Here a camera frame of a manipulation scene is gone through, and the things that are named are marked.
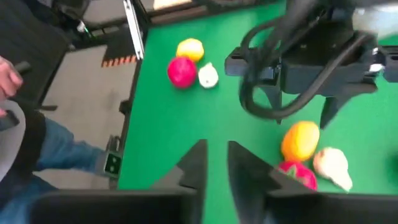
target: hand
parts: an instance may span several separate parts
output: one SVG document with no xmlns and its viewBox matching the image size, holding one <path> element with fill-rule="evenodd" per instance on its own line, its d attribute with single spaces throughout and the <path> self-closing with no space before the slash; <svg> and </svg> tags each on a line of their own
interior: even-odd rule
<svg viewBox="0 0 398 224">
<path fill-rule="evenodd" d="M 14 96 L 22 83 L 23 79 L 12 63 L 0 57 L 0 101 Z M 0 109 L 0 116 L 5 114 L 6 112 Z"/>
</svg>

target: orange and black warning stripe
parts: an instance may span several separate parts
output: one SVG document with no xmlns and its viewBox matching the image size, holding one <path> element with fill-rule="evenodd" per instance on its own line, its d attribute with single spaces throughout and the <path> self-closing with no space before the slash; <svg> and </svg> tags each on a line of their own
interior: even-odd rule
<svg viewBox="0 0 398 224">
<path fill-rule="evenodd" d="M 102 62 L 102 67 L 113 67 L 113 66 L 122 65 L 125 63 L 135 63 L 135 62 L 137 62 L 137 57 L 135 55 L 128 55 L 126 57 L 104 60 Z"/>
</svg>

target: yellow lemon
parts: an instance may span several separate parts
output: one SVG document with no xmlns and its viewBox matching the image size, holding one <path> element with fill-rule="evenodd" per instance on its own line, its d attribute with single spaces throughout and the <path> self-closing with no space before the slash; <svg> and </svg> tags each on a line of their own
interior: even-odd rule
<svg viewBox="0 0 398 224">
<path fill-rule="evenodd" d="M 281 151 L 285 161 L 305 161 L 311 158 L 319 141 L 319 128 L 312 121 L 295 123 L 286 133 Z"/>
<path fill-rule="evenodd" d="M 179 43 L 177 47 L 178 57 L 188 57 L 194 62 L 199 61 L 205 54 L 205 49 L 200 40 L 189 38 Z"/>
</svg>

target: person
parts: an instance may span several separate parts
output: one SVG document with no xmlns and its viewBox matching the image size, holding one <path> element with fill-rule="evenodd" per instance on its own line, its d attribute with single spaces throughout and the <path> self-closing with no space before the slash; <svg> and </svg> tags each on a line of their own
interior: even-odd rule
<svg viewBox="0 0 398 224">
<path fill-rule="evenodd" d="M 44 169 L 78 169 L 100 174 L 107 153 L 75 141 L 62 125 L 39 111 L 8 100 L 23 80 L 13 64 L 0 57 L 0 118 L 12 111 L 19 120 L 0 132 L 0 224 L 28 223 L 32 202 L 56 190 L 33 174 Z"/>
</svg>

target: toy fruit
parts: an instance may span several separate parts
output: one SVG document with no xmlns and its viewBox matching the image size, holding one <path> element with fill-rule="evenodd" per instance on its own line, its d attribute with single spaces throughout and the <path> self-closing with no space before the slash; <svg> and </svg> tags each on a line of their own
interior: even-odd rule
<svg viewBox="0 0 398 224">
<path fill-rule="evenodd" d="M 177 56 L 185 56 L 194 62 L 199 61 L 205 54 L 205 49 L 199 40 L 189 38 L 179 43 L 177 47 Z"/>
<path fill-rule="evenodd" d="M 170 81 L 177 88 L 188 88 L 197 78 L 197 68 L 187 57 L 175 57 L 167 68 Z"/>
<path fill-rule="evenodd" d="M 285 161 L 279 164 L 279 170 L 289 177 L 301 182 L 304 186 L 312 189 L 318 189 L 317 178 L 315 174 L 303 164 L 293 161 Z"/>
<path fill-rule="evenodd" d="M 214 87 L 218 83 L 217 70 L 211 62 L 207 63 L 198 72 L 199 83 L 204 88 Z"/>
<path fill-rule="evenodd" d="M 319 128 L 312 121 L 295 123 L 286 133 L 281 151 L 285 161 L 305 161 L 315 152 L 319 141 Z"/>
<path fill-rule="evenodd" d="M 331 179 L 345 191 L 353 187 L 353 181 L 348 174 L 348 161 L 339 149 L 326 147 L 313 158 L 315 172 L 326 179 Z"/>
</svg>

